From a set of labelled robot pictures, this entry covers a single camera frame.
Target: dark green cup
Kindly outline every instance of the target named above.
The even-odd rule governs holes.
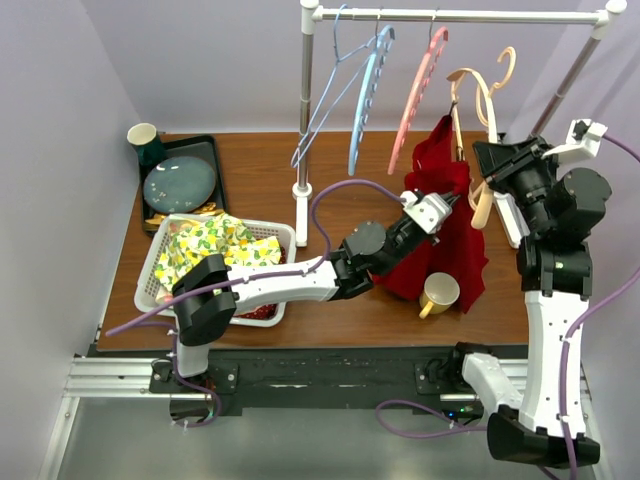
[[[127,132],[127,141],[138,153],[138,162],[142,166],[155,167],[167,158],[158,130],[150,123],[139,123],[131,127]]]

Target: plastic laundry basket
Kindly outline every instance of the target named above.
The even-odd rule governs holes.
[[[202,220],[201,215],[180,215],[181,218],[192,218],[194,220]],[[260,222],[258,220],[242,220],[246,227],[256,236],[256,238],[266,238],[275,236],[278,242],[285,249],[287,256],[286,263],[294,263],[296,258],[296,233],[289,225],[282,223]],[[142,266],[140,277],[138,278],[138,286],[133,297],[133,302],[141,312],[148,312],[158,306],[156,303],[156,295],[160,288],[160,282],[154,275],[156,265],[160,259],[160,254],[164,247],[169,243],[169,223],[170,218],[166,218],[160,228],[153,237],[151,248],[147,253],[147,258]],[[247,325],[251,327],[272,327],[276,325],[284,316],[284,308],[286,302],[279,303],[276,307],[276,313],[273,318],[267,320],[254,320],[252,318],[233,317],[231,324]],[[159,315],[175,317],[173,308],[162,311]]]

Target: white wall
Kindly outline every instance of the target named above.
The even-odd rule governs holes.
[[[3,2],[0,63],[0,478],[23,480],[109,293],[138,116],[78,0]]]
[[[597,8],[597,0],[585,0],[582,9]],[[609,133],[640,151],[640,5],[629,2],[620,22],[607,37],[584,74],[543,132],[547,140],[564,140],[573,118],[594,118],[609,126]],[[524,138],[546,99],[557,85],[558,75],[566,70],[560,59],[564,50],[577,52],[585,32],[568,29],[549,61],[527,107],[509,131],[512,140]],[[626,153],[605,143],[597,159],[586,167],[602,173],[613,188],[607,203],[607,216],[598,225],[589,242],[594,261],[593,302],[618,288],[640,266],[640,165]],[[635,399],[640,396],[637,368],[640,364],[640,285],[605,307],[587,323],[584,332],[584,367],[604,449],[613,466],[615,478],[637,478],[640,472],[637,434],[640,420]]]
[[[82,0],[140,116],[173,132],[297,131],[300,98],[300,7],[297,0]],[[342,0],[324,2],[338,7]],[[350,6],[518,10],[574,10],[579,0],[423,0],[373,2]],[[333,22],[318,25],[313,98],[318,100],[333,66]],[[369,126],[398,126],[407,94],[428,44],[429,26],[400,23],[383,71]],[[511,83],[496,95],[498,123],[515,118],[563,26],[451,24],[450,40],[423,101],[417,128],[431,128],[449,109],[445,77],[461,66],[479,69],[489,85],[502,79],[496,59],[507,46],[518,52]],[[374,33],[370,22],[342,22],[341,51]],[[342,89],[356,63],[344,64],[335,85]],[[338,106],[331,129],[350,129],[359,85]],[[463,86],[463,128],[477,129],[472,83]]]

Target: floral cloth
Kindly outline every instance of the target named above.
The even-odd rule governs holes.
[[[241,220],[226,213],[208,217],[201,223],[172,227],[171,238],[155,270],[156,278],[168,292],[200,260],[214,253],[223,254],[227,265],[257,267],[280,263],[276,237],[258,240]]]

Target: yellow mug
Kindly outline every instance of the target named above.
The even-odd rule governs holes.
[[[420,295],[420,318],[442,313],[456,303],[460,296],[460,285],[447,273],[432,273],[424,282]]]

